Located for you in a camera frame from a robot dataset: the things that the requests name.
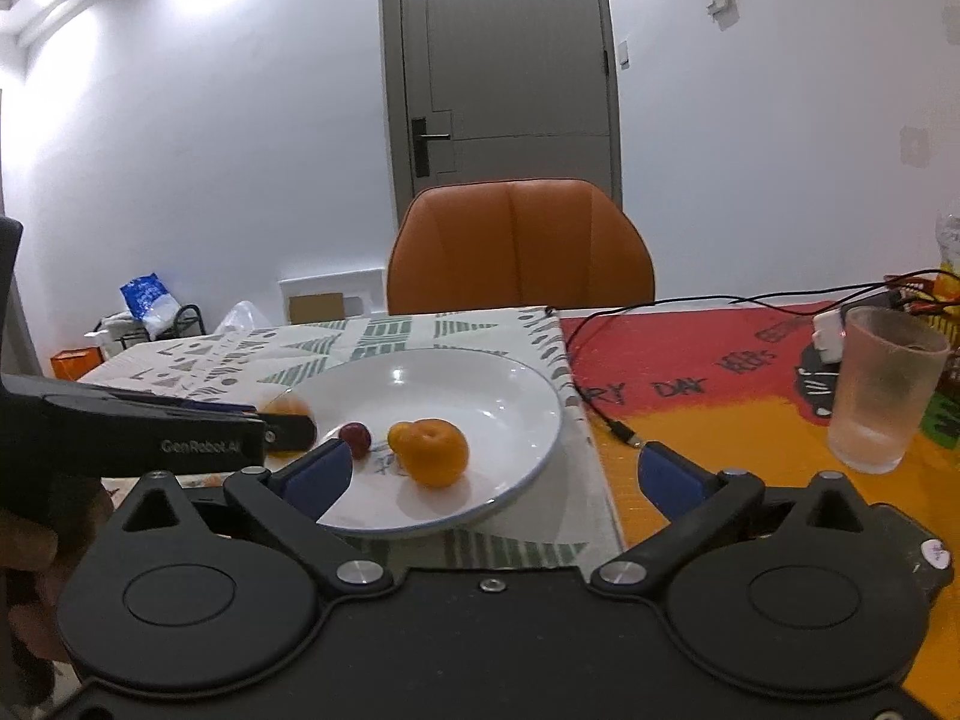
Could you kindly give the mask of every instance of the blue gripper pad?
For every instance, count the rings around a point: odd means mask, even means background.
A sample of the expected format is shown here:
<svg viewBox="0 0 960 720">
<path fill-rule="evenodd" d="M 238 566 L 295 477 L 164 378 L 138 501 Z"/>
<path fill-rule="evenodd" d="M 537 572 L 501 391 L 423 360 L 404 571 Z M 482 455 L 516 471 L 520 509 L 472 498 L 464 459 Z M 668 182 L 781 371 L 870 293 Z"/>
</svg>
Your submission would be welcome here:
<svg viewBox="0 0 960 720">
<path fill-rule="evenodd" d="M 269 485 L 294 509 L 316 521 L 346 492 L 352 478 L 350 447 L 334 439 L 277 471 Z"/>
<path fill-rule="evenodd" d="M 671 522 L 693 511 L 719 487 L 716 476 L 659 442 L 649 442 L 637 461 L 640 491 Z"/>
</svg>

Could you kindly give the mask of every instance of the chair backrest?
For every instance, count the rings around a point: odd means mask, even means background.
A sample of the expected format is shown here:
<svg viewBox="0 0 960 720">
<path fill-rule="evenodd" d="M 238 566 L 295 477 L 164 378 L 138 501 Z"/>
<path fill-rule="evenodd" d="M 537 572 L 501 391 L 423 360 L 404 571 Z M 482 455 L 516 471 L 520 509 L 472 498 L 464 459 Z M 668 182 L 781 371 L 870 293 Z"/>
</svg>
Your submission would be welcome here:
<svg viewBox="0 0 960 720">
<path fill-rule="evenodd" d="M 596 186 L 567 179 L 423 191 L 387 272 L 391 314 L 653 298 L 653 264 L 634 225 Z"/>
</svg>

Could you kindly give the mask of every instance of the black cable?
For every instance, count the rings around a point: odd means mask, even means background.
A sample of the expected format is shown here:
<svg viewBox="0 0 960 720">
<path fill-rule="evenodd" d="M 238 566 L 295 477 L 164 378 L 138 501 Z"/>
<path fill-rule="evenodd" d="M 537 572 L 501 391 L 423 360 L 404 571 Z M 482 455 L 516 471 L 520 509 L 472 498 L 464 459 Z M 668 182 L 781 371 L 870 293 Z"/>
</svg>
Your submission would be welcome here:
<svg viewBox="0 0 960 720">
<path fill-rule="evenodd" d="M 957 281 L 960 281 L 960 275 L 954 274 L 952 271 L 942 271 L 942 269 L 927 269 L 926 271 L 910 271 L 909 274 L 901 274 L 892 279 L 887 279 L 884 281 L 871 281 L 863 284 L 848 284 L 843 287 L 830 287 L 825 290 L 786 290 L 786 292 L 779 293 L 766 293 L 766 295 L 755 295 L 752 298 L 741 298 L 741 296 L 736 295 L 698 295 L 694 298 L 663 298 L 660 300 L 651 300 L 647 303 L 635 303 L 630 306 L 621 306 L 620 308 L 613 309 L 604 309 L 603 311 L 596 311 L 593 314 L 589 314 L 587 317 L 584 317 L 584 320 L 577 325 L 576 329 L 570 334 L 570 337 L 566 341 L 566 348 L 568 348 L 568 356 L 570 358 L 570 367 L 571 373 L 570 377 L 573 379 L 573 341 L 576 340 L 580 332 L 584 327 L 592 322 L 594 319 L 599 317 L 612 317 L 615 314 L 623 314 L 627 311 L 633 311 L 638 308 L 647 308 L 651 306 L 661 306 L 669 303 L 687 303 L 697 300 L 731 300 L 731 304 L 736 305 L 739 303 L 752 303 L 758 306 L 763 306 L 764 308 L 770 308 L 774 311 L 779 311 L 783 314 L 790 314 L 793 317 L 815 317 L 816 314 L 822 314 L 824 311 L 831 311 L 838 306 L 842 306 L 844 303 L 848 303 L 851 300 L 856 298 L 861 298 L 863 295 L 872 293 L 875 290 L 889 290 L 891 287 L 902 286 L 898 282 L 901 282 L 904 279 L 914 278 L 916 276 L 924 276 L 931 274 L 942 274 L 946 276 L 952 276 Z M 834 302 L 822 306 L 813 311 L 795 311 L 794 309 L 784 308 L 782 306 L 775 306 L 771 303 L 765 303 L 763 300 L 765 298 L 798 298 L 798 296 L 804 295 L 829 295 L 830 293 L 846 292 L 847 290 L 856 290 L 856 292 L 851 293 L 850 295 L 845 295 L 839 300 L 834 300 Z M 938 305 L 943 308 L 949 306 L 960 306 L 960 301 L 945 302 L 940 300 L 930 300 L 928 298 L 911 298 L 901 305 L 912 302 L 923 302 L 932 305 Z M 621 442 L 632 447 L 642 446 L 642 439 L 624 422 L 619 421 L 618 419 L 613 419 L 611 416 L 604 413 L 604 411 L 593 403 L 592 399 L 587 397 L 587 394 L 581 389 L 580 385 L 577 384 L 576 380 L 573 379 L 573 386 L 576 389 L 577 394 L 579 394 L 580 399 L 587 404 L 587 406 L 601 419 L 603 423 L 607 425 L 610 432 L 621 440 Z"/>
</svg>

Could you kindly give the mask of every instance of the white plate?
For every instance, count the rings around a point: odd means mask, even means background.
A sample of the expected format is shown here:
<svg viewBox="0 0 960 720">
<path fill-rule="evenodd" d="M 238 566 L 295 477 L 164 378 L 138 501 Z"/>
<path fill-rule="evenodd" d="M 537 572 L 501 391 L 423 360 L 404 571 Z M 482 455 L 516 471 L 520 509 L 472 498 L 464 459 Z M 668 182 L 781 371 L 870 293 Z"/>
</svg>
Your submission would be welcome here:
<svg viewBox="0 0 960 720">
<path fill-rule="evenodd" d="M 330 368 L 294 388 L 320 440 L 346 422 L 373 437 L 347 492 L 319 522 L 352 536 L 422 536 L 489 514 L 544 467 L 560 435 L 557 391 L 536 370 L 487 352 L 411 349 Z M 467 471 L 444 490 L 406 476 L 387 447 L 400 421 L 438 418 L 467 437 Z"/>
</svg>

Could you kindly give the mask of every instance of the cup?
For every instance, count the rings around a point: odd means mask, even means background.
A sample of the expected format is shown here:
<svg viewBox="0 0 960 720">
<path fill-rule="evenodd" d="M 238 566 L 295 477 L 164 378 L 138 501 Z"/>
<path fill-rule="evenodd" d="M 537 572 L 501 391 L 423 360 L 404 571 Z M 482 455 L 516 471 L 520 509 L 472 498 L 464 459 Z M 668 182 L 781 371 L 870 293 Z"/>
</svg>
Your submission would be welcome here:
<svg viewBox="0 0 960 720">
<path fill-rule="evenodd" d="M 874 306 L 847 312 L 830 451 L 864 473 L 888 473 L 920 425 L 950 344 L 910 314 Z"/>
</svg>

